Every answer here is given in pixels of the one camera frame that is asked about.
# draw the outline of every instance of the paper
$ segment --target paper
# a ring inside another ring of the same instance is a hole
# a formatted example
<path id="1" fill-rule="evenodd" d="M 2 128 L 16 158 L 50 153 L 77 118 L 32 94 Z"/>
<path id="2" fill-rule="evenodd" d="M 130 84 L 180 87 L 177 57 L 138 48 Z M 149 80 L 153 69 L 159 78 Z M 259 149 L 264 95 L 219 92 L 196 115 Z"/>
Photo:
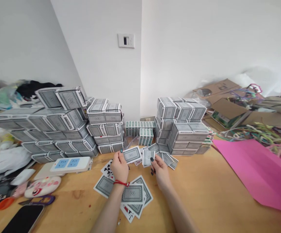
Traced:
<path id="1" fill-rule="evenodd" d="M 280 158 L 253 139 L 214 144 L 255 200 L 281 210 Z"/>

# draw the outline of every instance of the white wall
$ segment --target white wall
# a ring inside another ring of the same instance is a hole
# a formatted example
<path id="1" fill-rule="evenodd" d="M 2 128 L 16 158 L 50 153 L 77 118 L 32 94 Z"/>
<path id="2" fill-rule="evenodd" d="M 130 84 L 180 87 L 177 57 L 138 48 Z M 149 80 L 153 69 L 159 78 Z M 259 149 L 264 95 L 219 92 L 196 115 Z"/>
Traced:
<path id="1" fill-rule="evenodd" d="M 0 80 L 81 85 L 50 0 L 0 0 Z"/>
<path id="2" fill-rule="evenodd" d="M 87 95 L 121 103 L 140 116 L 141 0 L 51 0 Z M 119 48 L 117 33 L 135 35 Z"/>
<path id="3" fill-rule="evenodd" d="M 281 83 L 281 0 L 142 1 L 141 116 L 156 115 L 158 97 L 256 65 Z"/>

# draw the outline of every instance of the white power strip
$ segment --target white power strip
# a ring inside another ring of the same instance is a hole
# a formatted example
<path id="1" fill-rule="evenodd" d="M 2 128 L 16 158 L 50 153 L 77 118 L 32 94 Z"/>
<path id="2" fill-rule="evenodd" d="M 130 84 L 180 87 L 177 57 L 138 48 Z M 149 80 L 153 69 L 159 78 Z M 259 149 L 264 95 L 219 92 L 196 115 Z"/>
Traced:
<path id="1" fill-rule="evenodd" d="M 92 160 L 90 157 L 61 158 L 56 160 L 50 172 L 85 172 L 89 169 L 91 163 Z"/>

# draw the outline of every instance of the black smartphone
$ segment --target black smartphone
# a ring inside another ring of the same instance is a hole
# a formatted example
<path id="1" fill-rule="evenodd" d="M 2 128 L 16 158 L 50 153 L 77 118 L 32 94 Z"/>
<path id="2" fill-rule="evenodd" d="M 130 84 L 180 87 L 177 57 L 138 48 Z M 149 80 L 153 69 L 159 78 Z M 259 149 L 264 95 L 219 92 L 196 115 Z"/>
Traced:
<path id="1" fill-rule="evenodd" d="M 25 205 L 14 215 L 2 233 L 29 233 L 41 218 L 44 205 Z"/>

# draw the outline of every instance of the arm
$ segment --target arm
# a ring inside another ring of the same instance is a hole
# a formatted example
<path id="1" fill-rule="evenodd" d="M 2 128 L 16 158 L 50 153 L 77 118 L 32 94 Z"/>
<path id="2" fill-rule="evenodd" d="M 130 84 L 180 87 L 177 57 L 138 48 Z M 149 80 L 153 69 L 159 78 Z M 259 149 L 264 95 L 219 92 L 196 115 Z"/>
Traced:
<path id="1" fill-rule="evenodd" d="M 123 183 L 127 182 L 128 165 L 124 159 L 122 152 L 116 152 L 114 154 L 113 162 L 111 164 L 111 170 L 113 172 L 113 176 L 117 180 L 120 180 Z M 109 198 L 101 213 L 99 214 L 91 230 L 91 233 L 115 231 L 124 188 L 125 186 L 122 184 L 113 185 Z"/>
<path id="2" fill-rule="evenodd" d="M 199 229 L 194 224 L 192 218 L 173 188 L 166 163 L 157 155 L 155 156 L 155 159 L 156 160 L 154 161 L 153 159 L 151 160 L 151 170 L 157 175 L 157 184 L 167 200 L 177 232 L 198 233 Z"/>

